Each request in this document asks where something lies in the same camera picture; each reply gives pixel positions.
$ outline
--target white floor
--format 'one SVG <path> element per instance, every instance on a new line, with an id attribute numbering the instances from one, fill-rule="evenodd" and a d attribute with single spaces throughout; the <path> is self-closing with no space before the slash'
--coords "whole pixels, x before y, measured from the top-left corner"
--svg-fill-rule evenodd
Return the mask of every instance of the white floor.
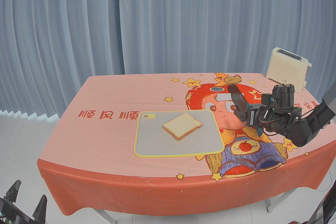
<path id="1" fill-rule="evenodd" d="M 46 119 L 37 118 L 36 115 L 27 117 L 0 111 L 0 196 L 3 197 L 15 180 L 20 179 L 22 185 L 16 205 L 27 215 L 32 215 L 41 195 L 45 194 L 48 198 L 48 224 L 104 224 L 105 222 L 90 208 L 81 209 L 71 216 L 64 216 L 40 176 L 36 161 L 57 122 L 57 117 Z M 304 222 L 309 219 L 335 179 L 336 161 L 318 190 L 299 188 L 271 213 L 267 213 L 266 208 L 276 197 L 240 208 L 198 215 L 153 217 L 108 213 L 118 224 L 288 224 L 293 220 Z M 329 223 L 336 224 L 336 219 Z"/>

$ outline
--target cartoon girl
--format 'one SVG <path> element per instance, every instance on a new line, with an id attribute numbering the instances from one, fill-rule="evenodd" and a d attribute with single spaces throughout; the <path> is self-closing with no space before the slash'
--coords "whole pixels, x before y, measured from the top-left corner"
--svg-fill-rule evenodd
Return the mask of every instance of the cartoon girl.
<path id="1" fill-rule="evenodd" d="M 272 143 L 266 134 L 258 137 L 254 128 L 247 127 L 233 113 L 236 107 L 228 91 L 229 84 L 237 84 L 246 100 L 260 103 L 261 93 L 255 88 L 238 84 L 241 77 L 229 77 L 216 73 L 219 83 L 201 84 L 188 91 L 186 104 L 189 110 L 209 109 L 216 118 L 225 149 L 222 153 L 196 156 L 197 160 L 205 158 L 213 173 L 223 177 L 242 177 L 255 172 L 264 172 L 286 163 L 288 154 L 280 143 Z"/>

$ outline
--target tablecloth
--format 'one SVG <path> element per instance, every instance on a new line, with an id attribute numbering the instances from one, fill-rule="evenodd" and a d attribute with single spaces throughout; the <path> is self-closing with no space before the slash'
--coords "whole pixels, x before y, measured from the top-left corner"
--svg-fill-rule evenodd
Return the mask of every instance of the tablecloth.
<path id="1" fill-rule="evenodd" d="M 336 155 L 334 122 L 304 147 L 281 135 L 259 138 L 234 116 L 229 95 L 217 101 L 230 84 L 237 84 L 249 103 L 260 103 L 261 94 L 271 93 L 276 83 L 259 73 L 89 77 L 37 162 L 62 213 L 84 207 L 143 215 L 206 213 L 296 187 L 316 189 Z M 304 88 L 295 93 L 295 105 L 305 113 L 318 102 Z M 198 109 L 212 111 L 225 144 L 222 152 L 180 157 L 134 153 L 143 111 Z"/>

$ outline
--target curtain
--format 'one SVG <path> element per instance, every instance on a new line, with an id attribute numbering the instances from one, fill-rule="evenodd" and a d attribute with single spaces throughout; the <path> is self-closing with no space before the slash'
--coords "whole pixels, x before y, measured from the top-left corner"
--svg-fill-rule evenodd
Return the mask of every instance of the curtain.
<path id="1" fill-rule="evenodd" d="M 60 117 L 92 75 L 266 73 L 274 47 L 336 79 L 336 0 L 0 0 L 0 109 Z"/>
<path id="2" fill-rule="evenodd" d="M 318 99 L 336 79 L 336 0 L 120 0 L 127 74 L 266 73 L 275 47 L 307 58 Z"/>
<path id="3" fill-rule="evenodd" d="M 63 114 L 89 76 L 124 74 L 119 0 L 0 0 L 0 109 Z"/>

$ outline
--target white toaster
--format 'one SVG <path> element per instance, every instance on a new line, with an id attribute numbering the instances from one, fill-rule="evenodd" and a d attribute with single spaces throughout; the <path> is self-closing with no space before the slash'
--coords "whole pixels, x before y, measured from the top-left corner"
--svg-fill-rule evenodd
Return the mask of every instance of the white toaster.
<path id="1" fill-rule="evenodd" d="M 293 84 L 295 91 L 300 93 L 306 86 L 308 67 L 312 67 L 312 64 L 306 58 L 281 48 L 274 48 L 266 78 L 278 83 Z"/>

